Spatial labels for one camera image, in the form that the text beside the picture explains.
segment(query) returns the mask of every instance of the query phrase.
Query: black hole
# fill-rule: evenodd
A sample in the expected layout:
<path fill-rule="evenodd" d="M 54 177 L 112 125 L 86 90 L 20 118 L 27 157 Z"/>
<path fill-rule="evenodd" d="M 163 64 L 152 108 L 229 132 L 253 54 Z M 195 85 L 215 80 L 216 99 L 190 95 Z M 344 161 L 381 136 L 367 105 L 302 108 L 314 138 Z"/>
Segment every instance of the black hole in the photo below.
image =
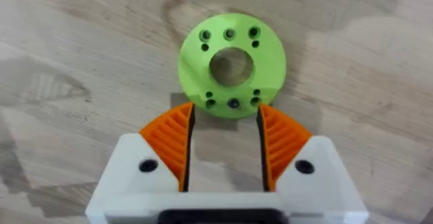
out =
<path fill-rule="evenodd" d="M 202 45 L 202 51 L 207 51 L 209 50 L 209 45 L 208 44 L 203 44 Z"/>
<path fill-rule="evenodd" d="M 254 97 L 250 101 L 251 106 L 257 106 L 260 102 L 261 102 L 261 99 L 259 97 Z"/>
<path fill-rule="evenodd" d="M 200 40 L 206 42 L 210 39 L 210 32 L 208 30 L 202 30 L 200 32 Z"/>
<path fill-rule="evenodd" d="M 257 38 L 259 34 L 260 34 L 260 30 L 257 27 L 252 27 L 248 31 L 248 35 L 250 36 L 251 39 Z"/>
<path fill-rule="evenodd" d="M 230 108 L 236 109 L 236 108 L 238 108 L 238 107 L 240 106 L 240 103 L 239 103 L 239 100 L 238 100 L 238 99 L 236 99 L 236 98 L 231 98 L 231 99 L 229 99 L 229 101 L 227 102 L 227 105 L 228 105 Z"/>
<path fill-rule="evenodd" d="M 259 44 L 260 44 L 260 43 L 259 43 L 258 41 L 253 41 L 253 42 L 251 43 L 251 45 L 252 45 L 254 48 L 257 48 Z"/>
<path fill-rule="evenodd" d="M 209 38 L 210 38 L 210 33 L 209 33 L 209 31 L 206 30 L 206 31 L 203 32 L 203 38 L 204 38 L 204 39 L 209 39 Z"/>
<path fill-rule="evenodd" d="M 224 37 L 225 37 L 227 40 L 230 40 L 230 39 L 234 38 L 234 36 L 235 36 L 235 31 L 232 30 L 232 29 L 228 29 L 228 30 L 226 30 L 225 33 L 224 33 Z"/>
<path fill-rule="evenodd" d="M 314 165 L 311 164 L 308 160 L 297 160 L 295 162 L 296 170 L 303 174 L 311 174 L 314 173 Z"/>
<path fill-rule="evenodd" d="M 208 99 L 206 101 L 206 108 L 211 109 L 216 103 L 217 102 L 214 99 Z"/>
<path fill-rule="evenodd" d="M 156 160 L 144 160 L 140 162 L 140 165 L 138 168 L 142 173 L 150 173 L 152 171 L 155 171 L 155 169 L 158 167 L 158 162 Z"/>

